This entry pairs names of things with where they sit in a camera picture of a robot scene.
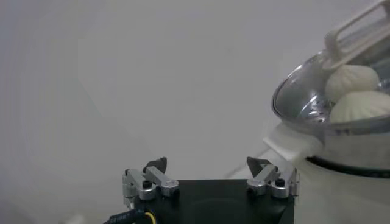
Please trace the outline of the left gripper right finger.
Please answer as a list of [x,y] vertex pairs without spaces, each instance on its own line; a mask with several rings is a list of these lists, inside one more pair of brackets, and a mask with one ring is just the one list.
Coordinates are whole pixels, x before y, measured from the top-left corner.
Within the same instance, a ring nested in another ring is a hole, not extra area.
[[247,157],[247,165],[252,174],[246,181],[249,195],[259,197],[269,191],[274,198],[299,196],[299,174],[291,164],[279,167],[266,159]]

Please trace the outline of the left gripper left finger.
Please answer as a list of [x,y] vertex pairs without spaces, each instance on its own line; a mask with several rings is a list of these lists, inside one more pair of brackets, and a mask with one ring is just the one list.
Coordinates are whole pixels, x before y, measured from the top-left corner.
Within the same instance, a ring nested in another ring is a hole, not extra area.
[[149,161],[141,170],[126,169],[122,175],[123,202],[129,209],[135,208],[135,202],[152,201],[159,192],[163,197],[178,198],[180,184],[168,177],[165,172],[167,157]]

